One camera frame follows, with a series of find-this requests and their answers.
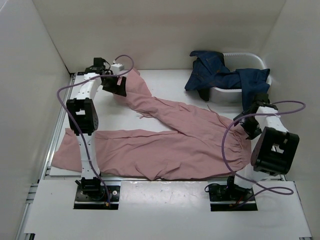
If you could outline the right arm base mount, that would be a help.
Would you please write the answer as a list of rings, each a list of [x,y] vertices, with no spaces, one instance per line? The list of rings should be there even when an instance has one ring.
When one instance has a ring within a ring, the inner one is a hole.
[[[209,195],[211,212],[253,212],[258,207],[252,189],[236,190],[218,183],[208,184],[204,191]]]

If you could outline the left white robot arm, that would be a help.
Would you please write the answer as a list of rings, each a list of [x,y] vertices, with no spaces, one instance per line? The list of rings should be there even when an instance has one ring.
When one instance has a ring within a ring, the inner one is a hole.
[[[70,128],[76,135],[81,158],[81,180],[79,187],[83,194],[94,201],[105,198],[106,204],[111,201],[110,191],[101,178],[97,163],[95,133],[99,126],[98,114],[94,98],[100,86],[102,89],[125,97],[126,78],[120,76],[124,65],[114,61],[108,62],[96,57],[93,65],[84,71],[84,81],[79,83],[80,89],[74,98],[67,100],[66,109]]]

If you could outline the pink trousers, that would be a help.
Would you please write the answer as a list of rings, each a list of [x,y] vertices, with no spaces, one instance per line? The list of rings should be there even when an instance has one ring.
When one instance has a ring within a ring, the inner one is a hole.
[[[251,142],[242,127],[214,111],[152,96],[137,70],[127,75],[126,96],[116,100],[168,131],[97,131],[97,164],[104,174],[121,177],[205,179],[239,171],[250,162]]]

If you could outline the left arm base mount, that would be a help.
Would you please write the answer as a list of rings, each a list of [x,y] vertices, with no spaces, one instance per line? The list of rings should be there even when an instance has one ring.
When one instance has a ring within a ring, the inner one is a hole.
[[[73,208],[76,210],[118,210],[121,186],[107,185],[96,177],[75,180],[77,185]]]

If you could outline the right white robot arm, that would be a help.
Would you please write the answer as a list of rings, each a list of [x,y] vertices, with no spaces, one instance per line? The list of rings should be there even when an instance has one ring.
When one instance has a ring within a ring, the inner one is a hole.
[[[251,106],[236,116],[230,127],[240,125],[255,146],[245,168],[232,171],[224,193],[230,200],[245,199],[253,187],[269,176],[285,175],[294,160],[300,138],[281,122],[281,113],[266,93],[253,97]]]

